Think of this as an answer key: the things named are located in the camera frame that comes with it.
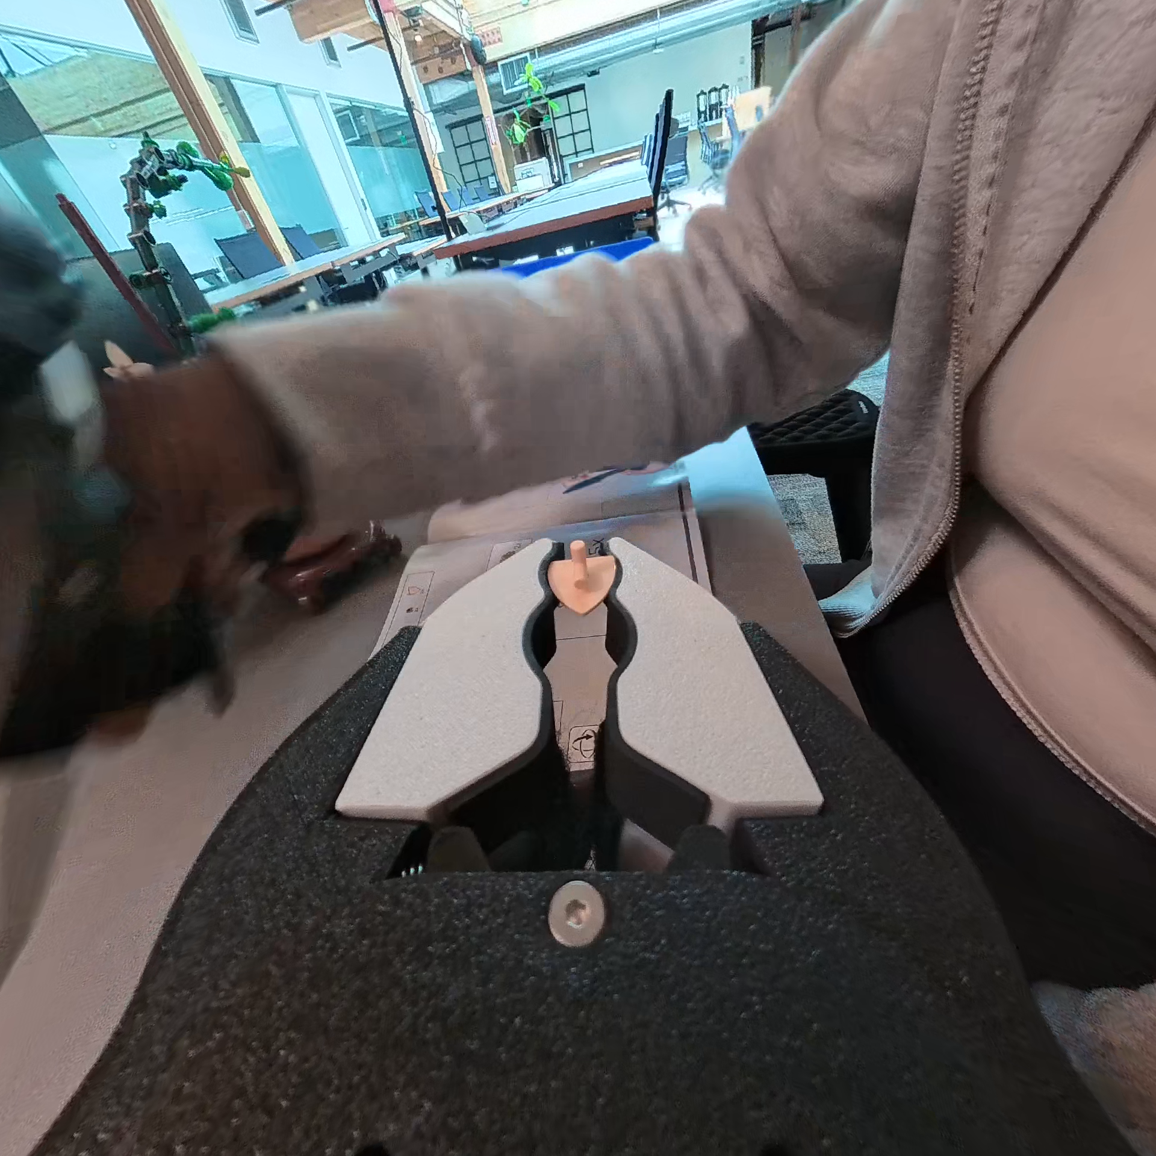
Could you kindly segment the brick orchid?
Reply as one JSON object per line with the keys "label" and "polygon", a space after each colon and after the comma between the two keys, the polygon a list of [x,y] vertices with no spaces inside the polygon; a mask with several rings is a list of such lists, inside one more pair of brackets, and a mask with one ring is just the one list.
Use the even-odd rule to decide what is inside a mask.
{"label": "brick orchid", "polygon": [[[198,352],[199,337],[235,318],[228,308],[185,308],[171,286],[170,270],[159,256],[152,223],[166,216],[163,199],[180,192],[191,175],[231,192],[239,180],[250,177],[250,170],[233,164],[224,151],[214,157],[203,155],[189,142],[180,140],[166,147],[151,135],[142,135],[136,155],[120,176],[126,237],[138,259],[138,271],[130,275],[129,282],[134,292],[145,292],[154,298],[171,344],[185,356]],[[396,537],[379,524],[368,523],[361,530],[334,538],[297,542],[287,557],[270,567],[264,582],[306,611],[317,612],[337,583],[361,565],[390,559],[398,550]]]}

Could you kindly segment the green background plant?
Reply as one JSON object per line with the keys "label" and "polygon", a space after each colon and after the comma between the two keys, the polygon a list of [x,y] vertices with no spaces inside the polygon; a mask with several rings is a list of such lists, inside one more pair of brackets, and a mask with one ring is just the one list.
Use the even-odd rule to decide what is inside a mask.
{"label": "green background plant", "polygon": [[510,113],[503,133],[514,148],[524,148],[533,133],[553,132],[558,106],[547,95],[544,84],[531,60],[524,63],[518,80],[524,93],[520,96],[521,103]]}

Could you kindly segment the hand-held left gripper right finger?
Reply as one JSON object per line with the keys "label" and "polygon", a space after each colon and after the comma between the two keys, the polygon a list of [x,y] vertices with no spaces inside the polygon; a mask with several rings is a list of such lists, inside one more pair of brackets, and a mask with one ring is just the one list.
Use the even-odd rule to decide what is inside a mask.
{"label": "hand-held left gripper right finger", "polygon": [[744,820],[817,816],[818,783],[738,619],[637,545],[606,548],[606,868],[661,871],[689,828],[729,848]]}

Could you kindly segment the person's black pants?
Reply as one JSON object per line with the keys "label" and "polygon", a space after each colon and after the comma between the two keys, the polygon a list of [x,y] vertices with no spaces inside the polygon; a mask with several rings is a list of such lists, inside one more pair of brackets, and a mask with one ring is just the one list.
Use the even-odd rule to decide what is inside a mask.
{"label": "person's black pants", "polygon": [[1154,974],[1153,620],[993,539],[836,641],[871,726],[943,812],[1030,980]]}

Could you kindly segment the open instruction booklet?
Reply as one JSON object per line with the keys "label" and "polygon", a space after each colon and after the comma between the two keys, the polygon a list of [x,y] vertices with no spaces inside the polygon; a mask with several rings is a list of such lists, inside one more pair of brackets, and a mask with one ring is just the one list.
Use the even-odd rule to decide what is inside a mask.
{"label": "open instruction booklet", "polygon": [[[449,502],[427,521],[426,542],[401,571],[372,649],[426,618],[452,593],[526,543],[583,539],[602,554],[626,539],[704,589],[711,589],[689,480],[682,466],[650,464],[583,472],[476,504]],[[554,611],[554,655],[544,667],[553,689],[555,739],[570,779],[593,776],[610,658],[604,648],[605,608],[577,616]]]}

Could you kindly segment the grey desk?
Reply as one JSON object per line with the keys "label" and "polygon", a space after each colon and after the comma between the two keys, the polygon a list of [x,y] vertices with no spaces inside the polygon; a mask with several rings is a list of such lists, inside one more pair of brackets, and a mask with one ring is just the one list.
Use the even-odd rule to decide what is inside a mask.
{"label": "grey desk", "polygon": [[317,616],[257,594],[222,715],[187,688],[131,739],[2,773],[1,1153],[34,1149],[92,1068],[211,830],[371,654],[403,568]]}

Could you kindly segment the pink petal brick piece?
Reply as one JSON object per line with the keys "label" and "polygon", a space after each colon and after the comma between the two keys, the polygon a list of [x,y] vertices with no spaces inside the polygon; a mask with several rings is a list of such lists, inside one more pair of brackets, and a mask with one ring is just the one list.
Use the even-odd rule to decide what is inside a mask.
{"label": "pink petal brick piece", "polygon": [[568,556],[550,561],[544,575],[557,603],[584,616],[609,596],[616,581],[616,559],[591,554],[583,539],[572,539]]}

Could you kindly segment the wood-edged office desk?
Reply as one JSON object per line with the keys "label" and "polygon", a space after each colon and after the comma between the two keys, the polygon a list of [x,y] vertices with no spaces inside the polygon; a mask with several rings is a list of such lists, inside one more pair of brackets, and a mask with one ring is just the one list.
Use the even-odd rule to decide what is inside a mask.
{"label": "wood-edged office desk", "polygon": [[280,265],[259,274],[255,278],[243,279],[204,293],[206,304],[213,312],[222,309],[237,309],[247,305],[269,305],[276,298],[295,297],[301,293],[317,298],[320,290],[309,290],[309,283],[317,281],[326,272],[343,272],[364,276],[379,265],[387,268],[397,259],[396,246],[404,241],[403,234],[392,234],[371,241],[365,245],[350,245],[337,250],[323,252]]}
{"label": "wood-edged office desk", "polygon": [[451,260],[458,271],[488,270],[657,237],[654,195],[645,170],[617,164],[543,192],[478,232],[444,241],[433,256]]}

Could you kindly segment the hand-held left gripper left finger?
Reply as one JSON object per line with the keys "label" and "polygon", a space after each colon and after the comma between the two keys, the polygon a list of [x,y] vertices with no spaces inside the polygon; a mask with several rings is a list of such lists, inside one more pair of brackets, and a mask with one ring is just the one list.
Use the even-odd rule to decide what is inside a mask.
{"label": "hand-held left gripper left finger", "polygon": [[553,623],[533,539],[448,596],[416,632],[339,793],[343,817],[434,821],[554,751],[547,659]]}

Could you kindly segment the person's right forearm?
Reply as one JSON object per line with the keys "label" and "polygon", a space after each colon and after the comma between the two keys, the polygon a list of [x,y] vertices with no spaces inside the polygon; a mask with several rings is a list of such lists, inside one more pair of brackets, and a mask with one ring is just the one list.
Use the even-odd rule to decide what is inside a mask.
{"label": "person's right forearm", "polygon": [[211,343],[338,528],[672,461],[806,406],[882,348],[905,230],[703,209],[683,248],[393,290]]}

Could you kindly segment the person's right hand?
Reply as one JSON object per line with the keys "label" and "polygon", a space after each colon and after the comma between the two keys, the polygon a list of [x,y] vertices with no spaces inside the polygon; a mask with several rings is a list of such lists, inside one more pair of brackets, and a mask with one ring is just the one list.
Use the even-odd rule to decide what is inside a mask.
{"label": "person's right hand", "polygon": [[188,587],[231,612],[255,576],[246,534],[298,512],[293,455],[224,358],[154,369],[111,345],[107,352],[104,462],[130,495],[125,607],[148,616]]}

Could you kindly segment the row of black office chairs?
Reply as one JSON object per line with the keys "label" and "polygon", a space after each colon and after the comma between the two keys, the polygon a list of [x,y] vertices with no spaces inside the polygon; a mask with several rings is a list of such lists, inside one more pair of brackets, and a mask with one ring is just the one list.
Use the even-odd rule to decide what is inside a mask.
{"label": "row of black office chairs", "polygon": [[[718,188],[745,136],[770,110],[769,88],[707,98],[707,115],[697,124],[703,188]],[[689,131],[674,117],[674,92],[665,89],[654,114],[654,129],[642,140],[641,164],[652,195],[653,221],[663,209],[675,212],[689,204],[672,195],[689,180]]]}

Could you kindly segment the person's left forearm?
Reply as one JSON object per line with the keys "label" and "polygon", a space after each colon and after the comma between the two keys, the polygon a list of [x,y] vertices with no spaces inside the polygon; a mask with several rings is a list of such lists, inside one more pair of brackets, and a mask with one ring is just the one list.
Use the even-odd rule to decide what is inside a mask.
{"label": "person's left forearm", "polygon": [[1154,985],[1036,982],[1036,1007],[1076,1072],[1136,1153],[1154,1153]]}

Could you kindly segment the blue plastic bin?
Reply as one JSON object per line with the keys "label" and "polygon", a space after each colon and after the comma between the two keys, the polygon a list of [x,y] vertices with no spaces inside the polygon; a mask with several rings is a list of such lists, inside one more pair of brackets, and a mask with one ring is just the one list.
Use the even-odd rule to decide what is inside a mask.
{"label": "blue plastic bin", "polygon": [[654,243],[654,239],[649,235],[643,235],[639,238],[631,238],[627,241],[616,241],[610,243],[598,245],[594,248],[588,248],[584,250],[573,250],[564,254],[551,254],[544,257],[533,257],[524,261],[510,263],[500,267],[502,272],[506,272],[517,279],[526,279],[536,276],[542,272],[555,270],[558,267],[569,265],[573,260],[584,257],[584,256],[597,256],[602,260],[610,263],[620,263],[630,256],[634,256],[639,252],[649,249]]}

